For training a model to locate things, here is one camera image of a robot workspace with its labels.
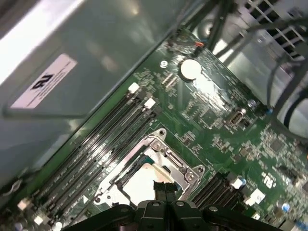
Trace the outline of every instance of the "gray metal panel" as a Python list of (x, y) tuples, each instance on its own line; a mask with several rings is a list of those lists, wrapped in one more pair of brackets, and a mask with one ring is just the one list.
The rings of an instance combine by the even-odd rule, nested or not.
[[(88, 114), (163, 39), (184, 2), (41, 0), (0, 40), (2, 110), (66, 53), (77, 66), (37, 108), (26, 113)], [(44, 164), (85, 118), (2, 116), (0, 186), (26, 167)]]
[[(258, 5), (262, 0), (253, 1), (252, 4)], [(280, 0), (271, 8), (281, 18), (289, 18), (288, 11), (297, 7), (304, 14), (308, 14), (307, 1), (305, 0)], [(235, 23), (242, 27), (247, 25), (256, 24), (257, 21), (249, 14), (245, 7), (239, 9), (240, 15), (238, 17), (232, 17), (229, 23)], [(234, 36), (234, 30), (230, 27), (226, 27), (226, 33), (223, 40), (228, 42)], [(243, 49), (243, 51), (233, 60), (229, 65), (229, 69), (244, 82), (255, 95), (263, 102), (266, 103), (266, 88), (267, 81), (271, 70), (276, 65), (275, 59), (283, 52), (283, 48), (279, 45), (266, 31), (259, 31), (251, 42)], [(275, 105), (280, 94), (284, 90), (287, 83), (291, 80), (291, 76), (286, 70), (280, 68), (275, 76), (272, 90), (271, 103)], [(306, 84), (308, 78), (301, 83), (296, 91), (300, 91)], [(294, 95), (285, 105), (284, 110), (280, 114), (280, 120), (283, 121), (284, 115), (288, 107), (296, 99)], [(303, 102), (295, 111), (292, 120), (290, 122), (290, 130), (308, 137), (308, 102)]]

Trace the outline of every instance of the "ram slot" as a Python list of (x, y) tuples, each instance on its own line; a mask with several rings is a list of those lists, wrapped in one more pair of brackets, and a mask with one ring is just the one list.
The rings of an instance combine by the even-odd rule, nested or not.
[(230, 192), (229, 194), (225, 195), (224, 198), (219, 202), (219, 205), (222, 207), (230, 207), (230, 203), (232, 201), (238, 200), (238, 195), (236, 192)]
[(210, 196), (202, 203), (201, 206), (210, 205), (217, 201), (224, 193), (226, 193), (226, 187), (224, 184), (219, 185), (215, 191), (213, 191)]
[[(140, 125), (140, 127), (138, 129), (136, 129), (134, 131), (134, 133), (130, 136), (130, 138), (128, 138), (123, 144), (121, 144), (118, 148), (116, 148), (113, 152), (113, 155), (111, 157), (108, 158), (108, 160), (106, 162), (103, 163), (103, 166), (108, 166), (110, 163), (112, 163), (114, 161), (114, 159), (116, 159), (118, 157), (118, 155), (127, 148), (127, 146), (129, 146), (129, 144), (134, 141), (136, 138), (140, 137), (141, 134), (143, 133), (146, 125), (148, 125), (150, 123), (150, 121), (156, 116), (155, 113), (151, 113), (149, 116), (147, 116), (147, 118), (143, 121), (143, 123)], [(91, 178), (91, 180), (84, 185), (84, 187), (82, 187), (82, 190), (80, 190), (80, 192), (74, 196), (73, 198), (71, 198), (66, 204), (65, 206), (62, 206), (62, 209), (57, 212), (57, 217), (61, 216), (61, 214), (66, 214), (67, 212), (69, 212), (70, 208), (73, 206), (73, 204), (76, 203), (76, 201), (78, 201), (81, 196), (84, 194), (84, 191), (88, 188), (89, 184), (91, 182), (93, 182), (94, 180), (96, 180), (97, 176), (93, 176)]]
[[(125, 118), (122, 123), (125, 123), (126, 126), (121, 126), (122, 123), (119, 123), (119, 126), (121, 127), (121, 130), (119, 134), (108, 144), (106, 147), (104, 147), (100, 153), (88, 164), (88, 167), (85, 171), (82, 171), (81, 169), (76, 169), (76, 172), (78, 172), (79, 176), (86, 176), (88, 171), (91, 170), (91, 167), (93, 164), (98, 163), (105, 154), (109, 153), (112, 150), (112, 147), (119, 142), (122, 138), (124, 138), (128, 131), (131, 124), (134, 124), (138, 119), (140, 119), (142, 115), (142, 111), (135, 111), (133, 115), (129, 115), (129, 119)], [(60, 195), (60, 197), (57, 197), (56, 200), (53, 201), (52, 206), (49, 207), (49, 209), (53, 209), (56, 204), (61, 204), (61, 200), (66, 200), (67, 195), (70, 193), (71, 188), (74, 187), (75, 184), (78, 184), (78, 181), (80, 181), (80, 178), (77, 178), (76, 180), (72, 181), (71, 183), (67, 184), (65, 186), (64, 192)]]
[(130, 101), (130, 99), (132, 98), (133, 95), (126, 95), (124, 96), (119, 103), (111, 110), (111, 112), (106, 116), (105, 119), (103, 119), (98, 126), (96, 126), (96, 128), (86, 137), (83, 139), (83, 141), (81, 142), (81, 144), (76, 147), (71, 154), (60, 164), (60, 166), (56, 169), (56, 172), (53, 173), (53, 176), (45, 183), (44, 187), (42, 190), (36, 192), (33, 196), (40, 199), (41, 197), (43, 197), (47, 192), (49, 192), (50, 187), (53, 184), (57, 183), (57, 180), (59, 180), (62, 175), (65, 173), (64, 168), (67, 168), (68, 163), (74, 161), (76, 159), (76, 154), (78, 154), (80, 152), (80, 149), (83, 147), (83, 149), (85, 148), (85, 146), (87, 146), (87, 144), (94, 139), (94, 137), (102, 132), (104, 129), (106, 129), (109, 126), (112, 126), (114, 124), (114, 122), (112, 122), (112, 120), (116, 117), (117, 114), (119, 114), (121, 112), (121, 110), (123, 109), (123, 107)]
[(197, 207), (221, 184), (221, 179), (216, 176), (192, 199)]
[[(117, 119), (117, 124), (122, 124), (124, 121), (127, 120), (127, 115), (131, 115), (134, 110), (135, 110), (136, 106), (130, 106), (128, 109), (125, 110), (125, 113), (123, 113), (124, 117), (120, 117)], [(54, 187), (52, 187), (50, 189), (50, 194), (47, 196), (44, 196), (41, 200), (44, 202), (44, 206), (48, 206), (52, 201), (57, 199), (57, 196), (59, 194), (59, 192), (61, 191), (61, 189), (65, 186), (67, 186), (67, 182), (68, 181), (72, 181), (74, 180), (75, 177), (78, 178), (78, 176), (80, 175), (81, 171), (80, 169), (83, 167), (83, 165), (85, 165), (85, 162), (89, 160), (89, 158), (93, 157), (93, 154), (97, 151), (97, 149), (99, 147), (101, 147), (104, 142), (106, 142), (106, 139), (108, 137), (110, 137), (116, 130), (118, 129), (117, 126), (113, 126), (110, 127), (102, 136), (101, 138), (92, 145), (93, 147), (96, 147), (95, 149), (92, 149), (91, 152), (88, 152), (87, 154), (83, 155), (83, 157), (81, 159), (79, 159), (78, 161), (76, 161), (75, 165), (73, 168), (71, 168), (70, 171), (68, 171), (66, 173), (65, 176), (62, 177), (62, 180), (58, 182), (58, 184), (56, 184)]]

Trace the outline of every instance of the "sticker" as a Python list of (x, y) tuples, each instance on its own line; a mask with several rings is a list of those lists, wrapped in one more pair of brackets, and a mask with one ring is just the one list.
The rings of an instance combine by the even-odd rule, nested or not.
[(261, 192), (259, 189), (254, 190), (254, 192), (250, 195), (250, 198), (254, 200), (257, 204), (260, 204), (261, 201), (265, 198), (265, 194)]
[(85, 204), (89, 199), (85, 196), (85, 195), (83, 195), (83, 203)]
[(60, 54), (60, 56), (12, 104), (11, 108), (36, 108), (76, 64), (77, 62), (67, 54)]

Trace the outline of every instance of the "capacitor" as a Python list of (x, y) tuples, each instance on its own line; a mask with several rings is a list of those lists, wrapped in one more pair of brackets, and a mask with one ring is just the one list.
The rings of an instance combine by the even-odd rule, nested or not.
[(246, 179), (244, 177), (239, 176), (239, 179), (242, 181), (243, 186), (245, 186), (247, 184), (247, 181), (246, 181)]
[(247, 101), (247, 104), (248, 104), (248, 107), (250, 107), (250, 108), (254, 108), (254, 107), (256, 107), (257, 106), (257, 103), (256, 103), (256, 101), (255, 100), (248, 100)]
[(288, 212), (290, 210), (290, 205), (288, 203), (284, 203), (281, 206), (281, 209), (283, 210), (283, 212)]
[(280, 208), (283, 212), (288, 212), (290, 210), (290, 205), (284, 199), (279, 199), (276, 206)]

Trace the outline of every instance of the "white label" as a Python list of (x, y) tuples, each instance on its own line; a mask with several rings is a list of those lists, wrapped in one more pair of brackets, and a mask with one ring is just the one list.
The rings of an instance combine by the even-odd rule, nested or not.
[(35, 108), (58, 83), (76, 66), (67, 54), (60, 56), (12, 104), (11, 108)]
[(261, 192), (259, 189), (254, 190), (254, 192), (250, 195), (250, 198), (253, 199), (257, 204), (260, 204), (261, 201), (265, 198), (265, 194)]
[(276, 178), (274, 178), (270, 173), (266, 174), (265, 172), (262, 172), (261, 175), (263, 176), (263, 183), (266, 187), (269, 189), (276, 187)]
[(85, 204), (88, 200), (89, 199), (85, 195), (83, 195), (83, 203)]

